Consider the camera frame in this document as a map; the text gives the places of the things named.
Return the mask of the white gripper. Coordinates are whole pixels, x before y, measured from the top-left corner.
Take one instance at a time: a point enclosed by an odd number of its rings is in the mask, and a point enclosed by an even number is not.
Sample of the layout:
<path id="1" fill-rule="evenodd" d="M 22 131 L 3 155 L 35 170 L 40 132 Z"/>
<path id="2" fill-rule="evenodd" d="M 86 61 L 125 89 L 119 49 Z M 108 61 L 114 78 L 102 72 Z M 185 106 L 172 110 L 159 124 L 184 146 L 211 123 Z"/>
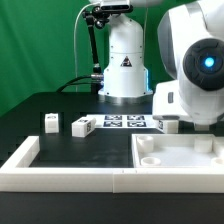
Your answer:
<path id="1" fill-rule="evenodd" d="M 184 120 L 187 113 L 180 105 L 178 82 L 159 83 L 153 96 L 152 116 L 155 120 Z"/>

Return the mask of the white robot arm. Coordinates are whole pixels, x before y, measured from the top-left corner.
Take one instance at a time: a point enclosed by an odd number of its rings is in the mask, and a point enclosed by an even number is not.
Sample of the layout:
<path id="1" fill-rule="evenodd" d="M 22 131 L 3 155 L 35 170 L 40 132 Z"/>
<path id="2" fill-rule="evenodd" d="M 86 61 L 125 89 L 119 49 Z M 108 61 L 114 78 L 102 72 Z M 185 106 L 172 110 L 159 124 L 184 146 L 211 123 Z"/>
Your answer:
<path id="1" fill-rule="evenodd" d="M 168 10 L 158 26 L 160 55 L 169 82 L 147 88 L 143 29 L 125 14 L 161 0 L 103 0 L 109 15 L 109 65 L 101 99 L 137 102 L 153 96 L 156 120 L 212 125 L 224 117 L 224 0 L 197 0 Z"/>

